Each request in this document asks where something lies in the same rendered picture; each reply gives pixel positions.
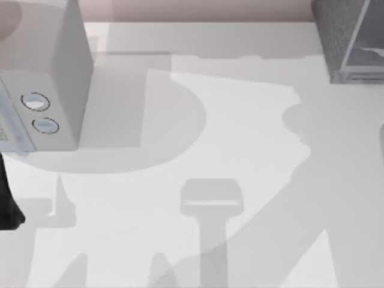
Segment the small round microwave knob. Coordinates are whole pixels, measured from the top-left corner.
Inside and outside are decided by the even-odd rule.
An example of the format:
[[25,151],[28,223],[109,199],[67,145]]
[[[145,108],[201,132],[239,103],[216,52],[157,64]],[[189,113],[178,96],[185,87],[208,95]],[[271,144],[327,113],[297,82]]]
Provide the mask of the small round microwave knob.
[[32,121],[32,126],[40,133],[55,134],[59,131],[59,124],[51,118],[40,118]]

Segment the grey cabinet with dark inside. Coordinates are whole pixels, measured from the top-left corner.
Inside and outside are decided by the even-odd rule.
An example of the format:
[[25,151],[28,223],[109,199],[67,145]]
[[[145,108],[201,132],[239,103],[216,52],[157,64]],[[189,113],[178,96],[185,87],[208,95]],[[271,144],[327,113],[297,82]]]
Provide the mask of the grey cabinet with dark inside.
[[384,0],[311,0],[332,84],[384,85]]

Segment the large round microwave knob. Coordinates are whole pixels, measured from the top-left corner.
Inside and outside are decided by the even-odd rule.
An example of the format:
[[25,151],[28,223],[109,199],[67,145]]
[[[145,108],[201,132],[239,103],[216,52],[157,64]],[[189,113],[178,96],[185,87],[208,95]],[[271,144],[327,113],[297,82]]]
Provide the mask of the large round microwave knob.
[[23,94],[20,100],[27,109],[36,112],[45,111],[50,107],[50,100],[45,95],[37,92]]

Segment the pale microwave oven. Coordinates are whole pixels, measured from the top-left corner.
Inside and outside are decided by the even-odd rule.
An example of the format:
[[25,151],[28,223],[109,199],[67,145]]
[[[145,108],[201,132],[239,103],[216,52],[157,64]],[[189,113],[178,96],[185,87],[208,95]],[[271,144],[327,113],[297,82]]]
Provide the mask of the pale microwave oven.
[[[79,0],[0,0],[0,152],[75,150],[93,69]],[[31,92],[50,107],[27,109],[20,98]],[[40,118],[59,131],[38,132]]]

